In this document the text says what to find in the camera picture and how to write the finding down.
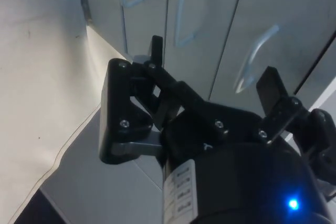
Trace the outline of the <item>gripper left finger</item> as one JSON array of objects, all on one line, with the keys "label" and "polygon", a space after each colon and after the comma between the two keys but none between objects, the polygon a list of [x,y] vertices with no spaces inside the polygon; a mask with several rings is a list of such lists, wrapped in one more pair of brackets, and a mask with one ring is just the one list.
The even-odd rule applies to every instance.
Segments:
[{"label": "gripper left finger", "polygon": [[222,144],[228,127],[219,107],[204,101],[162,66],[163,38],[153,36],[143,63],[112,59],[104,79],[99,131],[99,157],[121,164],[141,155],[160,164]]}]

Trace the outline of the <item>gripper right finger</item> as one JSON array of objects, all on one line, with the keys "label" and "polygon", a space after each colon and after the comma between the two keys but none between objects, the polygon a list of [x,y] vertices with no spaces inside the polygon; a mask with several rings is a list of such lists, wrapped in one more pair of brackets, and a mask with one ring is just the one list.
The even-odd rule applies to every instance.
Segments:
[{"label": "gripper right finger", "polygon": [[308,111],[302,102],[287,93],[274,67],[267,67],[256,84],[265,117],[258,137],[271,145],[284,131],[292,134],[300,154],[315,176],[335,182],[335,123],[325,110]]}]

